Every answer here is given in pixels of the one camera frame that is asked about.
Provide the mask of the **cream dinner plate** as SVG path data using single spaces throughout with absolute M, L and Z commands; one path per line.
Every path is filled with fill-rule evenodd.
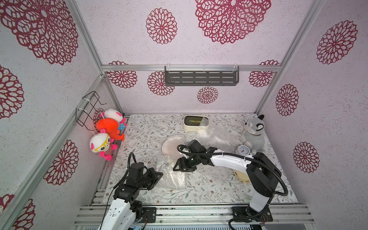
M 243 183 L 251 183 L 251 180 L 247 173 L 243 173 L 238 170 L 234 170 L 235 176 Z

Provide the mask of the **bubble wrap sheet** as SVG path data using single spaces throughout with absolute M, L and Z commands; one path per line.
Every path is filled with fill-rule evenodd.
M 241 145 L 239 137 L 231 129 L 205 118 L 202 119 L 194 139 L 206 149 L 216 147 L 230 153 L 235 153 L 235 150 Z

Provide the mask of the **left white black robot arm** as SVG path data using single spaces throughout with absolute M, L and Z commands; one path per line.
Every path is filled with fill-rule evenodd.
M 106 209 L 100 230 L 128 230 L 143 216 L 142 202 L 137 200 L 141 190 L 152 190 L 164 173 L 147 168 L 144 163 L 133 163 L 114 186 L 115 193 L 111 205 Z

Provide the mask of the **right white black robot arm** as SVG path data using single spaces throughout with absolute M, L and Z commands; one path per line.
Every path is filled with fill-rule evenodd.
M 197 140 L 192 140 L 187 145 L 178 145 L 177 151 L 183 157 L 177 160 L 174 171 L 193 172 L 198 165 L 202 164 L 245 173 L 255 190 L 248 205 L 248 210 L 254 214 L 264 212 L 275 195 L 288 195 L 288 188 L 281 178 L 281 171 L 261 152 L 242 156 L 224 152 L 215 147 L 206 149 Z

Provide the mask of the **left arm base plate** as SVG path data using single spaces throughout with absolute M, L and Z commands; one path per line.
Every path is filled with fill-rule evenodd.
M 156 207 L 143 207 L 142 208 L 142 216 L 139 219 L 138 223 L 155 223 L 157 216 L 157 208 Z

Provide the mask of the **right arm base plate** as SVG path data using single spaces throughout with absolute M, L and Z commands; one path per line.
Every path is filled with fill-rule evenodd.
M 272 222 L 273 217 L 266 205 L 261 211 L 255 211 L 250 206 L 247 207 L 232 207 L 233 219 L 235 222 Z

